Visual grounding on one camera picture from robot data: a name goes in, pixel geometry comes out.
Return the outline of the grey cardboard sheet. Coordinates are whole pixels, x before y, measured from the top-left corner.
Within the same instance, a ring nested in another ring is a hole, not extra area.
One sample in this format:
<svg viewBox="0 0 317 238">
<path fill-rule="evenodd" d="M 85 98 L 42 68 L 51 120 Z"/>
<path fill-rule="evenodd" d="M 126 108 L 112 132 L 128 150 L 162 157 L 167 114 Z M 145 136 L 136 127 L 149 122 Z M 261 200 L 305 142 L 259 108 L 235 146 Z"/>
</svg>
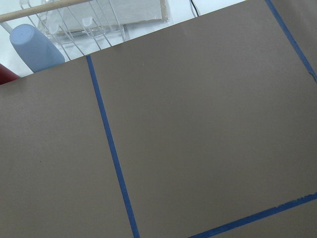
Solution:
<svg viewBox="0 0 317 238">
<path fill-rule="evenodd" d="M 110 2 L 121 24 L 168 20 L 165 0 L 111 0 Z"/>
</svg>

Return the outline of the clear acrylic rack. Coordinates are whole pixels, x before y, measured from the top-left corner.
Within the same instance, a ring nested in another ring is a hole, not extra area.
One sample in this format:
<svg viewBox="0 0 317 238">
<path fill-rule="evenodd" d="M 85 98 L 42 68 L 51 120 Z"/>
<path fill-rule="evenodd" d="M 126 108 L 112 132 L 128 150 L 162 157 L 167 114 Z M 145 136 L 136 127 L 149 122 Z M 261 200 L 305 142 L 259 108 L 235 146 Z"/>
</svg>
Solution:
<svg viewBox="0 0 317 238">
<path fill-rule="evenodd" d="M 27 18 L 52 41 L 66 61 L 126 41 L 113 0 L 89 0 Z"/>
</svg>

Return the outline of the light blue plastic cup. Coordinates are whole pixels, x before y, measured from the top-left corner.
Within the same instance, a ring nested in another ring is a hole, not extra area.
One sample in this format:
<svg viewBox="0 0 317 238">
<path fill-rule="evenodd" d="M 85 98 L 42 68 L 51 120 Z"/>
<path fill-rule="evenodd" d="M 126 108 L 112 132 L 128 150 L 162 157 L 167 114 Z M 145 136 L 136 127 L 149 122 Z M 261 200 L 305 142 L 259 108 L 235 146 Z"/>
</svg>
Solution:
<svg viewBox="0 0 317 238">
<path fill-rule="evenodd" d="M 32 72 L 39 72 L 65 62 L 59 49 L 30 24 L 15 27 L 9 39 L 15 51 Z"/>
</svg>

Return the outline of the red cylinder tube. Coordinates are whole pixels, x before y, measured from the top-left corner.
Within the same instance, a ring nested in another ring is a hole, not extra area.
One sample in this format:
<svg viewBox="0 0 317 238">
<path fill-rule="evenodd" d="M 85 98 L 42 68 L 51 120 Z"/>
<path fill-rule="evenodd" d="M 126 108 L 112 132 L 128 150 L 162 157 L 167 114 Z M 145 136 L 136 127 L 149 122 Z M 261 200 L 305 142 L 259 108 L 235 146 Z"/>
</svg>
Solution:
<svg viewBox="0 0 317 238">
<path fill-rule="evenodd" d="M 0 64 L 0 85 L 15 81 L 19 78 L 17 74 Z"/>
</svg>

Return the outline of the wooden dowel stick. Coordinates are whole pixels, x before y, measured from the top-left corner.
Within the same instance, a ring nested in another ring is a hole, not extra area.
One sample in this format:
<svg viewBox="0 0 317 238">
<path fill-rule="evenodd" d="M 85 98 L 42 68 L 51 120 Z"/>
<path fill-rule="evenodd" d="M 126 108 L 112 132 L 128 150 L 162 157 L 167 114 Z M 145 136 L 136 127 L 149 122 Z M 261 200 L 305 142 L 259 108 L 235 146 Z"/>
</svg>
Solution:
<svg viewBox="0 0 317 238">
<path fill-rule="evenodd" d="M 30 7 L 26 9 L 17 10 L 10 13 L 5 13 L 0 16 L 1 22 L 11 21 L 15 19 L 19 19 L 22 17 L 27 17 L 30 15 L 39 14 L 46 11 L 56 10 L 63 7 L 68 7 L 76 4 L 81 4 L 84 2 L 89 2 L 90 0 L 59 0 L 43 5 L 38 5 L 35 7 Z"/>
</svg>

